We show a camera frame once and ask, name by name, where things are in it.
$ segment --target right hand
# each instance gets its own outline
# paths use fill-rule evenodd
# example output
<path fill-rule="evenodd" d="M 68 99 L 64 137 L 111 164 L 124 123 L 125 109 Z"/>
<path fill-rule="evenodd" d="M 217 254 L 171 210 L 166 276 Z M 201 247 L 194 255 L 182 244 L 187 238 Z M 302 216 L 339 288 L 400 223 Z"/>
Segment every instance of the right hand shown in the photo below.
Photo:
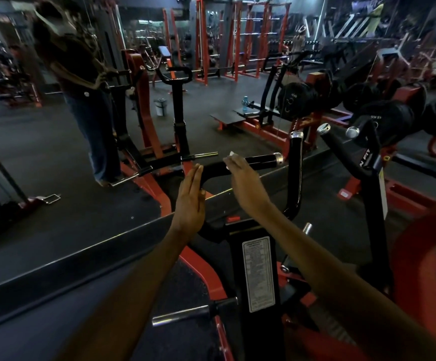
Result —
<path fill-rule="evenodd" d="M 106 72 L 101 72 L 98 77 L 96 78 L 96 81 L 94 82 L 93 86 L 91 87 L 93 90 L 97 90 L 101 87 L 101 84 L 103 82 L 106 82 Z"/>
<path fill-rule="evenodd" d="M 226 157 L 223 161 L 231 172 L 231 185 L 239 205 L 250 217 L 257 220 L 271 205 L 260 175 L 237 154 Z"/>

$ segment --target person standing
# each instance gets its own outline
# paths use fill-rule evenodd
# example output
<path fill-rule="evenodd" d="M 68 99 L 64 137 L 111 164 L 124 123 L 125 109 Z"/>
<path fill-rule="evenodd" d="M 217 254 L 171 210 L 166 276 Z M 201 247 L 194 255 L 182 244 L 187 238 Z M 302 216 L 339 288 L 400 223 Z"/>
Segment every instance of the person standing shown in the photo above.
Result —
<path fill-rule="evenodd" d="M 113 137 L 113 109 L 101 90 L 106 74 L 115 70 L 101 64 L 76 34 L 59 6 L 50 1 L 37 5 L 33 23 L 36 52 L 56 76 L 66 104 L 88 141 L 96 182 L 107 187 L 121 175 Z"/>

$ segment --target maintenance schedule label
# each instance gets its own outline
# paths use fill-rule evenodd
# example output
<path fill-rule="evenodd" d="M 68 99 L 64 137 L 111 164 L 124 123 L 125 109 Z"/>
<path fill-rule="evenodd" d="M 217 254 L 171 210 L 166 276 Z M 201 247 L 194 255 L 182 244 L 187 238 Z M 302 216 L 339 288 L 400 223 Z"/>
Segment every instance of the maintenance schedule label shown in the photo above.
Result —
<path fill-rule="evenodd" d="M 250 313 L 275 305 L 270 237 L 243 242 Z"/>

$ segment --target face mask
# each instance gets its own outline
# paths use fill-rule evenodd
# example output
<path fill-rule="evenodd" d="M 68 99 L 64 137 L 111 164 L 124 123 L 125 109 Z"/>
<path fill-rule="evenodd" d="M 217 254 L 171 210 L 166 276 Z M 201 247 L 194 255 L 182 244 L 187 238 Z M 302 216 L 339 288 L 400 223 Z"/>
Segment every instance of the face mask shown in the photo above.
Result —
<path fill-rule="evenodd" d="M 47 27 L 57 36 L 65 36 L 65 35 L 75 36 L 76 28 L 74 27 L 73 24 L 71 24 L 68 21 L 68 19 L 63 13 L 61 13 L 61 15 L 63 16 L 62 19 L 57 19 L 57 18 L 47 19 L 36 11 L 36 16 L 40 18 L 47 25 Z"/>

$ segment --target instruction label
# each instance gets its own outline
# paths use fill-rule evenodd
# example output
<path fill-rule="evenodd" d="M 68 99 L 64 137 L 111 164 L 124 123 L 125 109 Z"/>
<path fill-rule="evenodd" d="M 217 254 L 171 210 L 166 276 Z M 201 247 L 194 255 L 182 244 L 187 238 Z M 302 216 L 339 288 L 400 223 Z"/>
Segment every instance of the instruction label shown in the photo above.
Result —
<path fill-rule="evenodd" d="M 378 178 L 380 180 L 380 193 L 381 193 L 381 206 L 383 208 L 383 219 L 386 219 L 388 214 L 388 203 L 387 203 L 387 189 L 385 188 L 385 174 L 383 173 L 383 169 L 380 170 Z"/>
<path fill-rule="evenodd" d="M 275 305 L 270 237 L 243 242 L 250 313 Z"/>

